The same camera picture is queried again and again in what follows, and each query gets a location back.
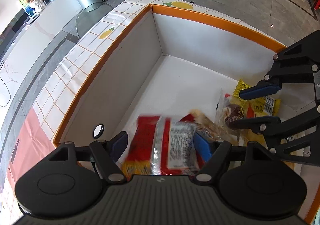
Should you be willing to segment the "clear brown snack packet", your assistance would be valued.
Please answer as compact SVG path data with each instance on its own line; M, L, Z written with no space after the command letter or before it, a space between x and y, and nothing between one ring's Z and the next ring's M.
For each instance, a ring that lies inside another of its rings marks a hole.
M239 138L240 130L231 128L230 124L245 117L242 102L225 90L220 90L216 106L215 122L230 135Z

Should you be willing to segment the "red silver snack bag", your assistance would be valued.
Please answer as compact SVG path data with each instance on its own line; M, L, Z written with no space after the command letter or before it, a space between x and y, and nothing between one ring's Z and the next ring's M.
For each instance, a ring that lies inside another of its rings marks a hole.
M139 116L129 151L121 163L127 179L133 175L194 175L204 165L196 152L197 126L191 114L181 120Z

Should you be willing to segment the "pink restaurant table mat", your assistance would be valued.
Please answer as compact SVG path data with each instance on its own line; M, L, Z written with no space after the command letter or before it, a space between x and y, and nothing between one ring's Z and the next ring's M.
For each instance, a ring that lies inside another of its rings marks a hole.
M1 203L12 201L17 180L55 149L53 136L44 112L31 107L9 150L9 162L1 168Z

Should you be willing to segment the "yellow snack packet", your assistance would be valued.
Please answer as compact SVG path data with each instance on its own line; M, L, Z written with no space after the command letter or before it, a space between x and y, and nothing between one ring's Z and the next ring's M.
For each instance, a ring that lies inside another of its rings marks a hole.
M271 96L260 97L252 100L243 100L240 98L240 91L250 86L240 79L232 94L230 102L238 105L244 118L254 118L263 116L277 116L280 108L280 99L274 99Z

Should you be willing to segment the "white TV console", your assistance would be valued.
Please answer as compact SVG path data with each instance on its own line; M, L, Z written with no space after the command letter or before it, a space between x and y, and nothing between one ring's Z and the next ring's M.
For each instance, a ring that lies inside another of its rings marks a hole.
M23 30L4 56L1 67L1 123L33 64L54 37L82 10L77 0L54 0Z

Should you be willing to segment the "golden crinkly snack packet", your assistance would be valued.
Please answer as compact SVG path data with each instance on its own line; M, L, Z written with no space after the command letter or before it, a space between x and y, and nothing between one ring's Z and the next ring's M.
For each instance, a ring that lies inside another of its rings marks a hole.
M193 109L189 113L197 125L197 130L204 133L210 140L218 142L225 140L232 145L238 145L235 135L229 134L223 127L212 122L202 111Z

